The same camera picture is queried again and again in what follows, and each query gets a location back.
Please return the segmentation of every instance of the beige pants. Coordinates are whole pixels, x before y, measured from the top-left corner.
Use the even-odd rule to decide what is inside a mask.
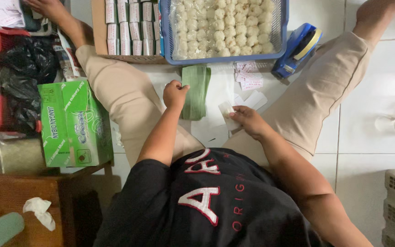
[[[362,80],[372,50],[368,42],[352,32],[327,42],[316,51],[299,78],[262,114],[263,119],[311,160],[324,119]],[[119,125],[132,167],[163,111],[149,77],[126,62],[97,56],[92,46],[80,47],[76,56],[96,97]],[[234,134],[223,147],[244,154],[261,166],[268,165],[260,143],[245,131]],[[203,148],[178,126],[174,160]]]

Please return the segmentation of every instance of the printed label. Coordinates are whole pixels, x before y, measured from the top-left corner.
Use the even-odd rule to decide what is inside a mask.
[[[130,40],[128,22],[120,23],[120,38],[121,40]]]

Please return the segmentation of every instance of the hand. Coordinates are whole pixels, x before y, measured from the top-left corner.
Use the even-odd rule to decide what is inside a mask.
[[[273,132],[271,126],[262,119],[254,109],[247,106],[233,106],[236,113],[230,113],[230,117],[239,122],[246,133],[257,141]]]
[[[164,88],[164,95],[162,96],[164,104],[168,109],[182,110],[185,103],[185,95],[189,89],[189,85],[182,87],[181,82],[172,80]]]

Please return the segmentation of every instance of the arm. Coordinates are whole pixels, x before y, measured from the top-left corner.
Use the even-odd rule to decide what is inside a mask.
[[[185,102],[185,95],[190,86],[181,87],[181,82],[171,81],[164,89],[164,104],[167,109],[153,128],[141,149],[137,163],[141,160],[158,160],[170,166],[175,147],[176,128],[179,115]]]
[[[235,106],[231,117],[258,140],[272,172],[321,238],[336,247],[372,246],[345,213],[327,180],[254,110]]]

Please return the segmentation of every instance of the plastic container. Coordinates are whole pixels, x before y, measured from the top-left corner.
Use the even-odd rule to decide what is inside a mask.
[[[275,10],[272,13],[272,32],[271,43],[277,53],[257,54],[249,56],[235,56],[235,57],[217,57],[210,59],[189,59],[189,60],[173,60],[172,53],[173,33],[170,21],[171,0],[160,1],[161,4],[161,31],[164,37],[164,57],[171,65],[185,65],[185,64],[199,64],[211,62],[231,62],[231,61],[245,61],[245,60],[260,60],[260,59],[278,59],[286,52],[287,30],[289,21],[289,0],[272,0],[275,3]]]

